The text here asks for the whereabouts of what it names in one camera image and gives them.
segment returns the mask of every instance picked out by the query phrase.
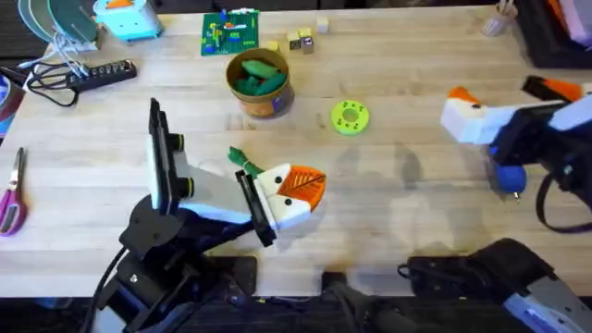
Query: white cable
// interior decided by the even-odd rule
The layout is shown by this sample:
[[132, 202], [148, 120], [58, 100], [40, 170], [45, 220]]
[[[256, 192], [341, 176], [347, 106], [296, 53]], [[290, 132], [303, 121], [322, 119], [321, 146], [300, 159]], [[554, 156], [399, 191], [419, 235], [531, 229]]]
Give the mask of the white cable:
[[80, 78], [82, 76], [89, 75], [86, 67], [80, 61], [72, 58], [68, 54], [68, 51], [78, 54], [78, 50], [76, 48], [76, 41], [72, 41], [69, 37], [67, 37], [67, 35], [65, 33], [63, 33], [62, 31], [59, 31], [58, 29], [55, 29], [53, 41], [50, 43], [50, 47], [52, 48], [52, 51], [50, 53], [48, 53], [47, 55], [44, 55], [36, 60], [27, 61], [22, 64], [19, 64], [18, 67], [19, 68], [29, 68], [41, 61], [44, 61], [44, 60], [58, 54], [59, 57], [62, 59], [62, 61], [68, 65], [70, 70], [76, 76], [78, 76]]

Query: wire bundle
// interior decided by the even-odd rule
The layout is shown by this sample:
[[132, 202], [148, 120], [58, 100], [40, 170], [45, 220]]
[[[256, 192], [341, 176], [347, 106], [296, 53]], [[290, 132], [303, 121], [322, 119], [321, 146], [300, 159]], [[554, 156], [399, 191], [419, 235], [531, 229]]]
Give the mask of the wire bundle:
[[[67, 62], [57, 65], [46, 64], [44, 62], [39, 62], [37, 66], [31, 72], [32, 77], [27, 81], [27, 88], [32, 93], [38, 94], [48, 100], [52, 101], [53, 103], [63, 106], [69, 107], [73, 106], [78, 102], [79, 92], [76, 89], [69, 87], [68, 82], [66, 80], [66, 76], [69, 71], [60, 71], [58, 73], [52, 74], [52, 72], [59, 70], [60, 68], [71, 68], [75, 65]], [[68, 103], [61, 103], [57, 101], [55, 98], [47, 95], [46, 93], [40, 92], [40, 90], [47, 90], [47, 91], [64, 91], [70, 90], [74, 93], [72, 99]]]

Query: green disc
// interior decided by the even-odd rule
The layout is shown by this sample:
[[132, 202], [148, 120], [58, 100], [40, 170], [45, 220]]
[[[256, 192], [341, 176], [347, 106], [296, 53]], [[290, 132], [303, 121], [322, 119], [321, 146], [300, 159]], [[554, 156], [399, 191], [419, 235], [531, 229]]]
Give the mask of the green disc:
[[335, 130], [345, 135], [355, 135], [368, 125], [370, 113], [358, 101], [347, 100], [339, 102], [331, 111], [331, 123]]

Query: green toy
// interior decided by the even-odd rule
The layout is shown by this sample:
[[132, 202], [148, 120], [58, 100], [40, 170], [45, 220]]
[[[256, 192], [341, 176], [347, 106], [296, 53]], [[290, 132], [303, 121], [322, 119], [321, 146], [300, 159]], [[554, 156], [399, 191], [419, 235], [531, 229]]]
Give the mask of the green toy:
[[239, 148], [234, 148], [231, 146], [228, 153], [228, 159], [232, 161], [232, 163], [242, 167], [245, 171], [247, 171], [247, 173], [252, 175], [253, 178], [257, 178], [257, 175], [264, 171], [262, 168], [259, 168], [258, 166], [254, 165], [253, 162], [249, 161], [244, 152]]
[[242, 94], [255, 96], [258, 88], [259, 80], [254, 76], [250, 76], [247, 80], [238, 79], [236, 82], [234, 82], [234, 89]]
[[361, 133], [368, 125], [370, 112], [360, 102], [346, 100], [339, 102], [331, 111], [331, 123], [337, 132], [345, 135]]
[[271, 77], [278, 74], [277, 68], [269, 66], [259, 60], [245, 60], [242, 62], [242, 67], [249, 74], [261, 79], [271, 79]]
[[261, 96], [274, 92], [277, 88], [281, 87], [281, 85], [284, 84], [285, 80], [286, 74], [277, 73], [273, 77], [261, 83], [259, 88], [257, 88], [257, 90], [255, 91], [255, 96]]

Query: scissor handle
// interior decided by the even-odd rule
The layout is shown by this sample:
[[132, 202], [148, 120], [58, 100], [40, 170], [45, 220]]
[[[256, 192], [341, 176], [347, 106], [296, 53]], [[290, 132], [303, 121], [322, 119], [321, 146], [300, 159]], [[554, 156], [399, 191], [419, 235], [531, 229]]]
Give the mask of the scissor handle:
[[27, 206], [17, 191], [8, 190], [0, 201], [0, 236], [10, 236], [19, 231], [27, 215]]

